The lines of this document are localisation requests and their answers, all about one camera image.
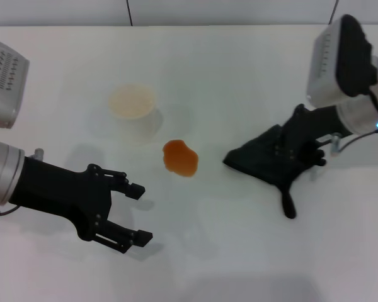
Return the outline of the white paper cup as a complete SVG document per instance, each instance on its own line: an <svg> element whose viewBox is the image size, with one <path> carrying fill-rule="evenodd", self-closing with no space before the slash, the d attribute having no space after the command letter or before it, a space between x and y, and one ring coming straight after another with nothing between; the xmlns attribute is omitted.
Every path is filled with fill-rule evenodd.
<svg viewBox="0 0 378 302"><path fill-rule="evenodd" d="M142 84L120 86L108 99L108 108L119 131L134 142L150 138L156 127L156 98Z"/></svg>

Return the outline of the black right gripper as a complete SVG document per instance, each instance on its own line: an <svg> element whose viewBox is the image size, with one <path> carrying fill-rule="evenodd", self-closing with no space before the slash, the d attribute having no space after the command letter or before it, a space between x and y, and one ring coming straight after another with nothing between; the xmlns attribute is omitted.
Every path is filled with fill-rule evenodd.
<svg viewBox="0 0 378 302"><path fill-rule="evenodd" d="M273 157L290 161L295 158L299 161L322 161L324 152L320 148L330 140L319 142L318 139L333 134L342 138L350 136L335 106L309 111L300 104L283 124L280 142L273 146Z"/></svg>

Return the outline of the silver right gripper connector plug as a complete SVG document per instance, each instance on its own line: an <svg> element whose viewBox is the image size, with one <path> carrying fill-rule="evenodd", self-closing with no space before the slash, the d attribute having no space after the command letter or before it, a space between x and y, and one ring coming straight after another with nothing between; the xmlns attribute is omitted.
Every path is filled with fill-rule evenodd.
<svg viewBox="0 0 378 302"><path fill-rule="evenodd" d="M330 156L336 157L340 154L340 142L341 135L339 133L334 133L331 135L330 139Z"/></svg>

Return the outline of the dark rag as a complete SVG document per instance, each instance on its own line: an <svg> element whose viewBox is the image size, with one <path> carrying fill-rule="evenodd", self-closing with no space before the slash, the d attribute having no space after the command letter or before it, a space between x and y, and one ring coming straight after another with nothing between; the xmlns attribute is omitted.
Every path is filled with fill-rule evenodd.
<svg viewBox="0 0 378 302"><path fill-rule="evenodd" d="M275 159L273 146L276 142L280 142L281 129L281 126L275 125L241 147L229 151L223 163L236 171L275 186L281 193L284 215L294 219L297 217L297 211L290 195L292 183L315 165L318 167L326 165L326 159L324 157L322 161Z"/></svg>

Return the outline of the brown water stain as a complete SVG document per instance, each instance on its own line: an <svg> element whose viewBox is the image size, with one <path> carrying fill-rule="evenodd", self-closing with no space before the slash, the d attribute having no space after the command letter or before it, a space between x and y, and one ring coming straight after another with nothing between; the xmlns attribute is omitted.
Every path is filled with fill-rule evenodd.
<svg viewBox="0 0 378 302"><path fill-rule="evenodd" d="M163 147L165 168L182 177L192 177L198 169L198 154L183 140L170 140Z"/></svg>

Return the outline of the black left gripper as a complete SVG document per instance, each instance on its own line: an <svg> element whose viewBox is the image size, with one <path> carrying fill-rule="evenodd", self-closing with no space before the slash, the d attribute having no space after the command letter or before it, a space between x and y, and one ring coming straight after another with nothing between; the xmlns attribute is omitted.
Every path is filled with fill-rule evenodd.
<svg viewBox="0 0 378 302"><path fill-rule="evenodd" d="M151 232L131 230L105 221L110 212L110 191L140 199L144 186L130 182L125 172L90 164L73 172L29 157L25 158L11 203L69 220L81 240L98 242L121 253L145 247Z"/></svg>

